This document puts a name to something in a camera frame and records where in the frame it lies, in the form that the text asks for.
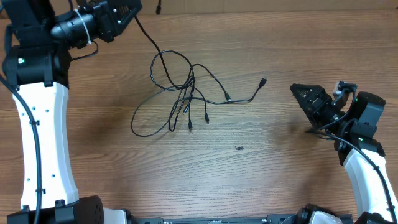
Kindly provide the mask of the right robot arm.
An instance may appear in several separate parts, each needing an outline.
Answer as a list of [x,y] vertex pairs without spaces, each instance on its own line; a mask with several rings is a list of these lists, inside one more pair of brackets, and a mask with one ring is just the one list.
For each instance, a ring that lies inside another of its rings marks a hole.
[[310,134],[332,140],[351,181],[358,223],[397,223],[397,199],[386,172],[386,153],[374,139],[386,102],[337,82],[333,95],[319,85],[294,83],[290,90],[312,125]]

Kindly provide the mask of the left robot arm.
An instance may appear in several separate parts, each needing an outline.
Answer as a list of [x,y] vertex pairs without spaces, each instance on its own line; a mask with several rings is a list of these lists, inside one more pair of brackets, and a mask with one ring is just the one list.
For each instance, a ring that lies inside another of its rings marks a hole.
[[134,223],[126,209],[80,197],[67,134],[70,49],[112,42],[142,9],[138,0],[76,1],[56,15],[49,1],[1,3],[11,20],[4,35],[1,82],[12,93],[22,133],[21,210],[8,223]]

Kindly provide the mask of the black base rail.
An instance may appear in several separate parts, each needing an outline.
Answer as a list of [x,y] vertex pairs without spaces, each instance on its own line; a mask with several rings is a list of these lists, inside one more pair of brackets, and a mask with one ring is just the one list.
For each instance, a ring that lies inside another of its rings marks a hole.
[[265,217],[233,217],[233,218],[181,218],[163,219],[134,218],[130,212],[127,213],[128,224],[298,224],[298,223],[335,223],[353,224],[351,214],[337,215],[331,210],[313,204],[307,204],[297,213],[270,214]]

